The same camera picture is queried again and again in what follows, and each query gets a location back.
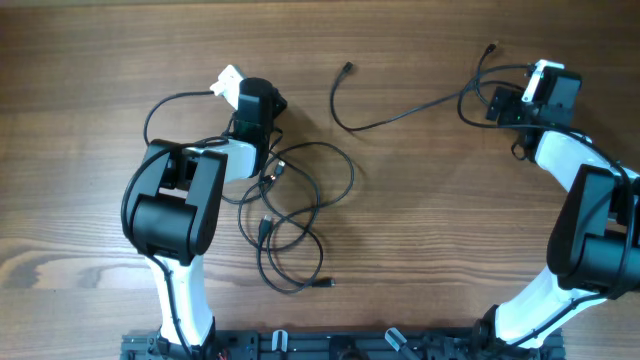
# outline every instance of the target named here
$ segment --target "wooden table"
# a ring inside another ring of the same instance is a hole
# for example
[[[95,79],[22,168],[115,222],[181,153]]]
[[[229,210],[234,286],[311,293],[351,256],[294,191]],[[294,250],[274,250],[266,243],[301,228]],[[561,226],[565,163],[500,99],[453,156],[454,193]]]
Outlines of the wooden table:
[[[574,124],[640,168],[640,7],[634,2],[305,2],[0,10],[0,357],[113,359],[120,336],[152,330],[151,272],[123,237],[119,207],[139,165],[153,104],[204,90],[227,64],[275,84],[289,101],[283,147],[328,141],[357,167],[356,184],[320,213],[322,275],[334,289],[296,296],[267,288],[224,204],[205,259],[219,329],[469,326],[517,294],[545,265],[565,194],[509,153],[508,131],[464,125],[449,102],[350,135],[332,122],[331,83],[345,122],[366,124],[459,90],[489,42],[487,65],[554,59],[581,73]],[[522,74],[505,78],[524,82]],[[483,109],[469,99],[468,116]],[[177,100],[150,135],[187,141],[222,131],[220,98]],[[323,197],[347,183],[322,149],[292,156]],[[310,189],[286,173],[273,192],[293,210]],[[241,194],[250,182],[225,190]],[[255,235],[265,214],[245,218]],[[294,236],[285,228],[279,241]],[[280,256],[307,276],[307,241]],[[637,358],[640,297],[586,311],[565,327],[570,359]]]

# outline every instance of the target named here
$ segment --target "black and white robotic arm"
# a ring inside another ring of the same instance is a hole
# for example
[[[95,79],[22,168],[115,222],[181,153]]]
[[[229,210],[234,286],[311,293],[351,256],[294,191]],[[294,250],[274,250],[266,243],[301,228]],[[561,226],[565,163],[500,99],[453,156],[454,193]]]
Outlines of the black and white robotic arm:
[[[537,348],[563,323],[588,307],[637,290],[638,174],[612,164],[586,136],[560,130],[568,128],[573,115],[581,86],[577,74],[541,60],[530,75],[523,92],[496,90],[487,119],[524,125],[514,147],[522,147],[523,159],[551,173],[568,196],[549,240],[547,266],[520,294],[492,307],[468,334],[447,333],[436,340],[431,334],[431,343],[419,341],[427,338],[424,334],[405,337],[395,328],[380,339],[371,333],[306,334],[296,339],[279,330],[259,335],[264,346],[254,345],[251,335],[251,343],[234,356],[243,359],[243,351],[250,349],[247,359],[260,359],[261,354],[287,359],[287,351],[298,351],[300,359],[325,359],[319,354],[327,348],[329,360],[367,359],[367,354],[372,359],[540,359]],[[268,81],[245,78],[232,66],[211,90],[237,109],[233,132],[192,146],[154,140],[123,200],[123,231],[147,256],[160,296],[163,324],[154,349],[158,356],[175,359],[227,358],[218,351],[231,345],[214,344],[215,318],[205,296],[203,255],[215,232],[223,184],[260,173],[274,119],[287,105]],[[532,123],[562,127],[554,131],[549,126],[531,127]],[[160,188],[182,189],[187,195],[168,195]],[[627,196],[629,189],[632,196]],[[626,226],[630,234],[608,229],[611,222]],[[395,352],[385,350],[389,345]],[[308,356],[306,346],[311,349]]]

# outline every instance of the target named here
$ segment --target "wooden surface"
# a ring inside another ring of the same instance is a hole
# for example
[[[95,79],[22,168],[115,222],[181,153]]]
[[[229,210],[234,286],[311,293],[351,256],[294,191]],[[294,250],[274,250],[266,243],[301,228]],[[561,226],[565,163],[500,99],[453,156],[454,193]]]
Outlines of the wooden surface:
[[[351,136],[329,116],[334,76],[347,60],[358,65],[337,107],[345,122],[366,124],[460,89],[498,39],[488,65],[548,58],[581,73],[575,125],[638,169],[639,9],[468,0],[0,10],[0,357],[113,359],[122,334],[157,328],[151,272],[121,233],[122,192],[144,153],[149,108],[206,89],[229,63],[289,101],[277,120],[283,146],[334,143],[357,178],[315,227],[326,250],[321,274],[338,283],[330,290],[268,289],[235,207],[222,206],[205,259],[218,328],[471,325],[542,269],[562,189],[512,158],[513,133],[465,126],[453,103]],[[157,113],[150,135],[215,135],[230,110],[219,98],[178,100]],[[466,111],[482,118],[476,99]],[[330,152],[292,160],[319,179],[324,198],[347,183]],[[309,189],[286,173],[273,199],[293,210],[309,203]],[[251,207],[252,234],[264,213]],[[278,241],[294,235],[284,230]],[[308,275],[316,258],[308,242],[280,261]],[[637,358],[640,297],[564,328],[570,359]]]

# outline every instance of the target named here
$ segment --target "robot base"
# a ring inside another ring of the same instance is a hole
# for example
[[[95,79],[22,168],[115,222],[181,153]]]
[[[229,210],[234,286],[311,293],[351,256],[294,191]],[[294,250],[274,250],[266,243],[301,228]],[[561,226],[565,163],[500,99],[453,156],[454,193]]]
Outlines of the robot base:
[[[158,332],[144,336],[122,337],[120,360],[167,360],[157,348]],[[385,340],[384,332],[288,333],[278,344],[286,352],[272,351],[274,334],[255,331],[222,331],[215,334],[215,351],[206,360],[402,360]],[[540,349],[471,354],[468,350],[471,328],[408,331],[406,346],[422,360],[565,360],[564,340],[560,329],[554,331]]]

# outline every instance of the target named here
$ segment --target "tabletop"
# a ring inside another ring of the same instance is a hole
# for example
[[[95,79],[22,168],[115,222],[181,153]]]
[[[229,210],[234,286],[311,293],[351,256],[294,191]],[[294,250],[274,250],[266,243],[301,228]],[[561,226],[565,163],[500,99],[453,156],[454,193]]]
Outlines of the tabletop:
[[[577,0],[0,9],[0,357],[113,359],[122,335],[157,329],[151,272],[122,235],[122,194],[145,151],[149,109],[167,95],[208,89],[227,64],[268,79],[289,102],[276,120],[284,132],[276,149],[329,142],[351,157],[356,180],[314,225],[320,275],[335,278],[332,289],[269,289],[238,231],[237,207],[222,205],[205,256],[217,328],[472,325],[545,266],[564,191],[513,158],[514,132],[465,125],[455,102],[345,132],[329,113],[335,76],[346,61],[356,65],[336,108],[345,123],[365,125],[459,91],[499,40],[486,66],[545,58],[580,73],[573,125],[638,169],[639,15],[633,1]],[[522,71],[495,78],[526,83]],[[217,97],[175,100],[158,110],[150,137],[217,135],[231,111]],[[467,116],[483,121],[484,111],[466,101]],[[348,183],[331,151],[288,159],[317,179],[323,199]],[[225,194],[252,183],[230,184]],[[282,211],[313,200],[287,171],[270,195]],[[251,236],[266,213],[247,206]],[[285,226],[276,242],[296,234]],[[299,278],[317,259],[311,240],[278,255]],[[639,319],[634,294],[581,313],[563,327],[568,358],[636,358]]]

